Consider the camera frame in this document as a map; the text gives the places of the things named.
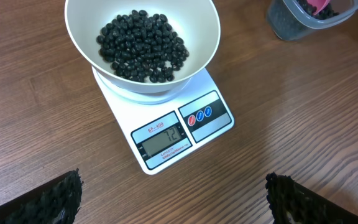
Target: white scale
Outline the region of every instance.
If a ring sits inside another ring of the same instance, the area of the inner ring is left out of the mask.
[[[119,88],[92,69],[146,174],[160,172],[234,125],[233,115],[206,69],[183,85],[152,94]]]

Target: plastic container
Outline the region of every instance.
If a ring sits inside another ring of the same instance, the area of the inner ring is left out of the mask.
[[[350,18],[358,9],[358,0],[331,0],[331,5],[340,14],[319,20],[309,16],[296,0],[273,0],[267,12],[267,21],[280,39],[298,40]]]

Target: bowl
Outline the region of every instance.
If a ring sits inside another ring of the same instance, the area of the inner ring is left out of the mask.
[[[133,82],[114,74],[111,63],[99,55],[96,37],[101,28],[118,14],[129,15],[133,9],[146,10],[148,16],[165,14],[178,36],[185,41],[190,56],[180,71],[174,72],[172,82]],[[138,93],[158,93],[171,90],[188,81],[209,63],[214,56],[221,36],[218,13],[211,0],[66,0],[65,21],[75,47],[102,75],[124,89]]]

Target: brown wooden surface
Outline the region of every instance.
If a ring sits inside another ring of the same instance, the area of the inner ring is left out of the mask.
[[[148,176],[67,34],[64,1],[0,0],[0,205],[78,167],[76,223],[272,223],[275,171],[358,215],[358,11],[282,42],[269,0],[215,3],[208,70],[236,125]]]

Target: red button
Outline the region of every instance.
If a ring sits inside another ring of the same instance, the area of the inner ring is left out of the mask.
[[[196,123],[196,116],[191,115],[188,119],[187,119],[187,123],[189,124],[189,126],[193,126]]]

